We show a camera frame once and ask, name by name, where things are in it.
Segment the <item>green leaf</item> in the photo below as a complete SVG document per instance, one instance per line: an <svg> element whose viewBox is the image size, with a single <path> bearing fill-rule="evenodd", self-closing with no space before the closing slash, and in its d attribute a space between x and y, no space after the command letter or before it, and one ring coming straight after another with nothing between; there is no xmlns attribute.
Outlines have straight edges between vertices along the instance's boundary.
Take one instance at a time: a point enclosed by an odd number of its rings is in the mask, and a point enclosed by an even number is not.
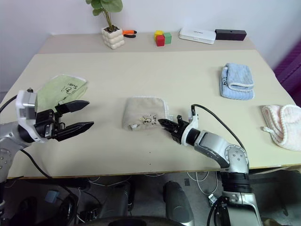
<svg viewBox="0 0 301 226"><path fill-rule="evenodd" d="M100 0L103 8L108 12L117 13L122 10L122 1L121 0Z"/></svg>
<svg viewBox="0 0 301 226"><path fill-rule="evenodd" d="M94 16L98 16L102 12L103 12L103 8L101 8L101 9L93 9L93 15Z"/></svg>
<svg viewBox="0 0 301 226"><path fill-rule="evenodd" d="M101 9L103 8L100 0L92 0L91 1L91 6L94 8L94 9Z"/></svg>

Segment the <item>yellow block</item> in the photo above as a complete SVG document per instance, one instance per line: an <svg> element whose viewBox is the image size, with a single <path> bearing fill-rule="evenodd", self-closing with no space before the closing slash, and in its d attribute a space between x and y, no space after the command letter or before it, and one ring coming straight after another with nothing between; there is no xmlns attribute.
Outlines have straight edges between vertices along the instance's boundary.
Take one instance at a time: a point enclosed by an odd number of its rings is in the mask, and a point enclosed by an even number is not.
<svg viewBox="0 0 301 226"><path fill-rule="evenodd" d="M158 36L158 35L162 35L164 32L163 31L156 31L155 32L155 40L156 40L156 37Z"/></svg>

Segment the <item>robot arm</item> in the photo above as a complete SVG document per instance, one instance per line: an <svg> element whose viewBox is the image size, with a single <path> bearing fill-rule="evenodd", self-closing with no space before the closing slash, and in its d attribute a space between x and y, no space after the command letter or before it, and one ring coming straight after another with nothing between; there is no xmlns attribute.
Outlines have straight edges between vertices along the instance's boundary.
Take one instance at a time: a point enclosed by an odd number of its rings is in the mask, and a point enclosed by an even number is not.
<svg viewBox="0 0 301 226"><path fill-rule="evenodd" d="M16 97L17 121L0 125L0 216L4 211L3 190L15 154L33 142L45 143L49 139L62 141L88 130L93 124L78 122L65 126L63 114L78 111L88 101L72 101L37 113L37 94L33 90L20 91Z"/></svg>
<svg viewBox="0 0 301 226"><path fill-rule="evenodd" d="M192 117L189 122L183 121L182 116L178 115L178 123L167 119L159 119L159 123L171 133L174 141L193 146L196 151L220 165L223 192L220 198L222 202L216 208L221 213L221 225L237 226L244 222L245 226L262 226L255 195L249 183L249 159L245 149L228 143L217 134L198 130L198 116L194 105L191 109Z"/></svg>

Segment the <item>toy block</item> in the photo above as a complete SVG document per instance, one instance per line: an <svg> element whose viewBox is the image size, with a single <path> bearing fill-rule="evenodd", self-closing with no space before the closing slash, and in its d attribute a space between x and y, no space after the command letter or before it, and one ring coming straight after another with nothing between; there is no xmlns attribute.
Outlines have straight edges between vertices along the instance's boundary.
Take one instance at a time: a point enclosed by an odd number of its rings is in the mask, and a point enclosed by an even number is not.
<svg viewBox="0 0 301 226"><path fill-rule="evenodd" d="M164 38L164 35L157 35L156 37L156 44L157 46L164 46L164 43L165 43L165 38Z"/></svg>
<svg viewBox="0 0 301 226"><path fill-rule="evenodd" d="M164 33L164 38L165 38L165 44L170 44L171 43L171 33Z"/></svg>
<svg viewBox="0 0 301 226"><path fill-rule="evenodd" d="M155 40L157 40L156 37L157 37L158 35L162 35L162 34L163 34L163 31L156 31L156 32L155 32L155 36L154 36Z"/></svg>

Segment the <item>black box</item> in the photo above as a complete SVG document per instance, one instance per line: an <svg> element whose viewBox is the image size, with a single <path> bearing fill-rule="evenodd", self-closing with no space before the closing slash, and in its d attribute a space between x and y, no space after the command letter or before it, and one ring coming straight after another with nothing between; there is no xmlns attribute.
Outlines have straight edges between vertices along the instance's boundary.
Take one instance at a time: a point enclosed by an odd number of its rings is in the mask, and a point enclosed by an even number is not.
<svg viewBox="0 0 301 226"><path fill-rule="evenodd" d="M216 33L215 40L243 41L246 37L246 31L243 31L243 30L216 29L215 33Z"/></svg>

